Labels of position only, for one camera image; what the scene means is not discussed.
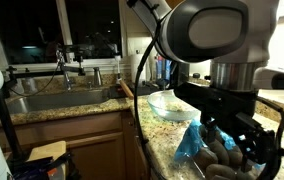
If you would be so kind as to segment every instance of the granite countertop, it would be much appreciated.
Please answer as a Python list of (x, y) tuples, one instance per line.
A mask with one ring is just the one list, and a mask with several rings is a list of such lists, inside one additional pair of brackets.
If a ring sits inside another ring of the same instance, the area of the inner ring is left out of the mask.
[(129, 109), (128, 99), (109, 99), (100, 104), (73, 106), (68, 108), (50, 109), (43, 111), (34, 111), (29, 113), (11, 114), (13, 125), (23, 125), (43, 121), (53, 121), (77, 116), (86, 116), (101, 114), (107, 112), (121, 111)]
[[(160, 173), (167, 179), (201, 179), (196, 167), (187, 163), (178, 165), (173, 157), (179, 146), (184, 132), (191, 121), (173, 122), (166, 121), (155, 115), (150, 109), (147, 98), (139, 98), (139, 118), (144, 138), (148, 139), (147, 147), (152, 155), (152, 160)], [(278, 123), (255, 114), (254, 119), (264, 128), (277, 130)], [(275, 179), (284, 179), (284, 158), (281, 170)]]
[[(190, 164), (178, 165), (174, 163), (173, 156), (179, 146), (185, 130), (191, 121), (172, 122), (158, 117), (152, 112), (148, 103), (148, 96), (139, 97), (139, 117), (144, 137), (149, 140), (147, 147), (152, 155), (152, 160), (157, 169), (167, 179), (200, 179), (197, 170)], [(127, 98), (110, 99), (101, 104), (60, 108), (31, 113), (11, 115), (14, 125), (53, 121), (63, 118), (100, 114), (131, 109), (133, 101)], [(277, 129), (278, 123), (259, 115), (254, 117), (263, 127)], [(281, 170), (276, 179), (284, 179), (284, 158)]]

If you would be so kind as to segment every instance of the stainless steel sink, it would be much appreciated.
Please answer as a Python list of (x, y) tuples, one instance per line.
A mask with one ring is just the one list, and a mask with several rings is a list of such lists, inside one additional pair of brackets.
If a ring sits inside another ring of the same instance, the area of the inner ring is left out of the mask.
[(10, 114), (103, 103), (109, 90), (66, 92), (61, 94), (22, 97), (7, 104)]

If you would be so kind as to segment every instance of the clear glass bowl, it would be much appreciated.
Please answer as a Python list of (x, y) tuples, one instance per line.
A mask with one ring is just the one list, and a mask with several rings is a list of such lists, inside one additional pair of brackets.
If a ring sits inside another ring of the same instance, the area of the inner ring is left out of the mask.
[(152, 93), (148, 103), (155, 114), (170, 121), (191, 120), (200, 114), (199, 110), (177, 98), (173, 90)]

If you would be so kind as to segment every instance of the cable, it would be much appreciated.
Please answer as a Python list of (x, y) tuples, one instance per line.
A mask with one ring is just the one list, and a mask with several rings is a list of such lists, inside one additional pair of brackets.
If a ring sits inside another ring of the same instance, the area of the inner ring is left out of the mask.
[(284, 110), (278, 105), (262, 97), (258, 97), (257, 100), (271, 107), (275, 111), (279, 112), (281, 115), (281, 121), (280, 121), (278, 130), (276, 132), (275, 140), (274, 140), (274, 146), (276, 150), (274, 152), (275, 157), (266, 163), (264, 170), (261, 172), (261, 174), (258, 177), (258, 179), (261, 179), (261, 180), (265, 179), (266, 177), (273, 179), (280, 169), (281, 158), (282, 156), (284, 156), (284, 149), (281, 148), (281, 139), (282, 139), (282, 135), (284, 131)]
[[(156, 26), (156, 30), (155, 30), (155, 36), (154, 38), (152, 38), (152, 41), (151, 43), (148, 45), (147, 49), (145, 50), (145, 53), (143, 54), (142, 56), (142, 59), (141, 59), (141, 62), (138, 66), (138, 71), (136, 73), (136, 76), (135, 76), (135, 82), (139, 82), (139, 79), (140, 79), (140, 75), (143, 71), (143, 66), (145, 64), (145, 62), (147, 61), (148, 59), (148, 56), (153, 48), (153, 46), (155, 45), (156, 41), (157, 41), (157, 38), (160, 36), (160, 30), (161, 30), (161, 22), (162, 20), (159, 20), (157, 22), (157, 26)], [(148, 140), (145, 140), (144, 139), (144, 136), (143, 136), (143, 132), (142, 132), (142, 128), (141, 128), (141, 124), (140, 124), (140, 118), (139, 118), (139, 111), (138, 111), (138, 83), (135, 83), (134, 84), (134, 114), (135, 114), (135, 119), (136, 119), (136, 124), (137, 124), (137, 131), (138, 131), (138, 136), (139, 136), (139, 139), (141, 141), (141, 146), (142, 146), (142, 150), (143, 150), (143, 153), (145, 154), (145, 157), (150, 165), (150, 169), (154, 171), (155, 175), (159, 178), (159, 179), (166, 179), (165, 177), (163, 177), (163, 175), (155, 168), (154, 164), (153, 164), (153, 161), (151, 159), (151, 155), (150, 153), (148, 152), (147, 148), (146, 148), (146, 143), (148, 142)]]
[(54, 70), (54, 72), (53, 72), (53, 75), (52, 75), (50, 81), (49, 81), (41, 90), (39, 90), (38, 92), (36, 92), (36, 93), (34, 93), (34, 94), (23, 95), (23, 94), (20, 94), (20, 93), (14, 91), (12, 88), (10, 88), (10, 90), (11, 90), (12, 92), (14, 92), (15, 94), (17, 94), (17, 95), (19, 95), (19, 96), (22, 96), (22, 97), (30, 97), (30, 96), (34, 96), (34, 95), (36, 95), (36, 94), (39, 94), (39, 93), (42, 92), (46, 87), (48, 87), (48, 85), (52, 82), (52, 80), (53, 80), (53, 78), (54, 78), (54, 76), (55, 76), (55, 73), (56, 73), (56, 71), (58, 70), (58, 68), (59, 68), (59, 64), (57, 64), (57, 66), (56, 66), (56, 68), (55, 68), (55, 70)]

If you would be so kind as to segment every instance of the window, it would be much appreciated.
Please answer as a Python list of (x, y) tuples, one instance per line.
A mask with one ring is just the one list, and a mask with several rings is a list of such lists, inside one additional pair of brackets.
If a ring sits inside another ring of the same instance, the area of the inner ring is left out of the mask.
[(114, 47), (121, 54), (118, 3), (117, 0), (0, 0), (0, 41), (8, 64), (55, 62), (57, 44), (87, 47), (85, 59), (113, 58)]
[(116, 0), (66, 0), (73, 44), (88, 44), (85, 59), (112, 58), (121, 52), (120, 14)]

